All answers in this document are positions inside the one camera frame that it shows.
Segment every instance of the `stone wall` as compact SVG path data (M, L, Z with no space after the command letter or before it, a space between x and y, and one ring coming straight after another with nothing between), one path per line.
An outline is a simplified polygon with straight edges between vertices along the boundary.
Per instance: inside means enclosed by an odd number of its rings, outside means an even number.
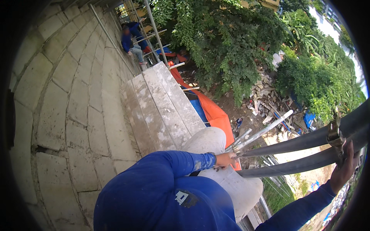
M96 11L120 47L112 16ZM10 154L21 194L44 230L92 230L100 190L140 158L120 92L133 76L112 47L87 5L63 12L54 4L19 49Z

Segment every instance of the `hand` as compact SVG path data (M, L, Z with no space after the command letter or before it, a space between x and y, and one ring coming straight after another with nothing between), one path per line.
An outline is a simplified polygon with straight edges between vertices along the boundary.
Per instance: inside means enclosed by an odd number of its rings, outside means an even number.
M222 169L226 169L230 164L236 168L236 160L232 159L234 157L236 157L236 154L233 152L225 152L220 155L216 155L215 168L221 167Z
M332 176L330 178L330 186L335 194L338 194L340 189L347 183L351 178L354 170L356 169L358 163L359 152L354 156L353 153L353 142L349 142L345 145L345 154L347 154L347 159L341 169L338 170L338 166L335 167Z

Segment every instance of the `yellow building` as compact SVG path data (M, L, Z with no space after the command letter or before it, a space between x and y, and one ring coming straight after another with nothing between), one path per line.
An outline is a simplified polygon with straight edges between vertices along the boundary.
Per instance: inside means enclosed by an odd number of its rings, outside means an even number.
M263 1L258 1L261 5L264 7L268 7L271 9L274 9L275 12L278 11L278 6L279 6L279 0L263 0ZM249 4L247 1L241 0L241 4L243 7L248 8Z

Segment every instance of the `black pipe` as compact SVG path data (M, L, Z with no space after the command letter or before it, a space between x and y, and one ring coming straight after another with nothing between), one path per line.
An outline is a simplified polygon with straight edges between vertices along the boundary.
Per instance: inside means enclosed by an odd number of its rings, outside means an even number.
M344 137L349 137L352 134L355 134L358 130L363 128L363 126L369 124L369 108L370 101L367 99L354 111L341 118L339 128ZM258 149L248 150L245 154L243 154L243 156L266 156L309 149L327 144L326 136L327 126L291 140Z
M369 126L365 126L359 132L347 139L347 142L353 140L354 152L359 151L367 144L369 138L368 132ZM289 161L287 163L236 172L244 178L282 176L318 169L337 162L338 158L337 151L331 147L311 156Z

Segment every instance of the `orange tarp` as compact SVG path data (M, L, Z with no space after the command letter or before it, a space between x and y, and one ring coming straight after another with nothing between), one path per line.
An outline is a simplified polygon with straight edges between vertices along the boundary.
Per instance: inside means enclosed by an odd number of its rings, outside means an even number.
M174 63L172 61L168 62L170 66L173 66ZM191 88L191 86L187 85L184 80L182 79L179 71L174 68L171 69L171 74L175 78L175 80L181 84L185 88ZM229 146L234 142L234 137L231 130L231 125L229 121L228 115L217 105L215 104L210 98L205 96L204 94L193 91L199 99L199 102L203 108L204 114L212 127L221 128L226 134L226 146Z

